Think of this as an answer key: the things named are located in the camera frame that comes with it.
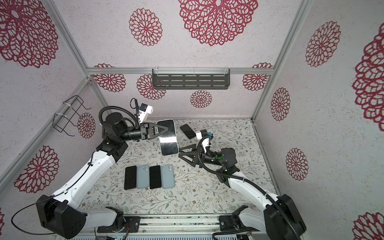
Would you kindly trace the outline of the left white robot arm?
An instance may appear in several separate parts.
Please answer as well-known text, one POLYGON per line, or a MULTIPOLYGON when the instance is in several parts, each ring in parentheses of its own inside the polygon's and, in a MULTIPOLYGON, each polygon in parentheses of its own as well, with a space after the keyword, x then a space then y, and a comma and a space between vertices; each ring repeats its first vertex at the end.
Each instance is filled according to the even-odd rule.
POLYGON ((114 112, 103 119, 103 142, 92 153, 87 163, 59 190, 51 196, 43 195, 36 202, 41 226, 66 239, 75 237, 83 230, 107 227, 119 232, 126 226, 123 211, 106 207, 100 211, 82 212, 78 208, 95 182, 112 167, 125 153, 128 141, 154 139, 170 136, 175 132, 175 123, 169 120, 153 123, 139 123, 137 118, 128 126, 129 119, 114 112))

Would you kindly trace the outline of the grey phone case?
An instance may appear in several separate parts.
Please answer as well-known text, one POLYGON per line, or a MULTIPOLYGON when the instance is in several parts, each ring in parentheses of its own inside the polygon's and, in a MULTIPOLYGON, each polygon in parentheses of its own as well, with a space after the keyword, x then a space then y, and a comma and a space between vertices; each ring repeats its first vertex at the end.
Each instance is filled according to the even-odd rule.
POLYGON ((161 166, 162 187, 171 189, 175 186, 174 167, 171 164, 161 166))
POLYGON ((137 167, 137 188, 145 189, 150 186, 150 166, 140 165, 137 167))

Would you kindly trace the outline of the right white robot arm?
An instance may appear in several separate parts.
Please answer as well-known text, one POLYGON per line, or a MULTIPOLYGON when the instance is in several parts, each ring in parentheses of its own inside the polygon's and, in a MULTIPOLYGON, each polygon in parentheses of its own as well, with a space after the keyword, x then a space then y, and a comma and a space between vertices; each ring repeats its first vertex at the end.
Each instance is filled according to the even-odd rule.
POLYGON ((179 158, 216 175, 220 183, 240 193, 258 208, 255 211, 243 205, 231 216, 221 216, 221 231, 214 233, 213 239, 218 235, 258 231, 271 240, 299 240, 307 230, 291 197, 267 192, 237 168, 234 149, 212 152, 209 148, 190 145, 179 149, 179 158))

